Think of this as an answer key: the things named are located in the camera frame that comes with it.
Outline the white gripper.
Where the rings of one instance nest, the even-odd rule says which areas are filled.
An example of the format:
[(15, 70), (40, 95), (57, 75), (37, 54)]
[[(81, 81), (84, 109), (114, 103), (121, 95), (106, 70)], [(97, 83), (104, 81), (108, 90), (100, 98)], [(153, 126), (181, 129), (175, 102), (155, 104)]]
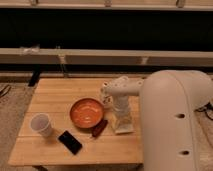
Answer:
[[(118, 117), (123, 117), (129, 114), (130, 107), (127, 97), (115, 97), (113, 99), (114, 111)], [(111, 127), (115, 131), (118, 128), (118, 118), (116, 115), (112, 115), (110, 119)], [(129, 130), (134, 130), (131, 115), (126, 116), (127, 127)]]

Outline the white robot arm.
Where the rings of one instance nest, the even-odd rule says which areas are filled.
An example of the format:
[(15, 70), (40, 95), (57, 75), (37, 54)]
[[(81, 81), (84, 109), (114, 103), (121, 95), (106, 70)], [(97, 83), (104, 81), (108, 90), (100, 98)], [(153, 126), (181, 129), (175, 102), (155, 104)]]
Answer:
[(144, 171), (200, 171), (194, 112), (213, 100), (213, 80), (196, 70), (161, 70), (145, 79), (126, 76), (105, 82), (101, 102), (117, 120), (139, 98)]

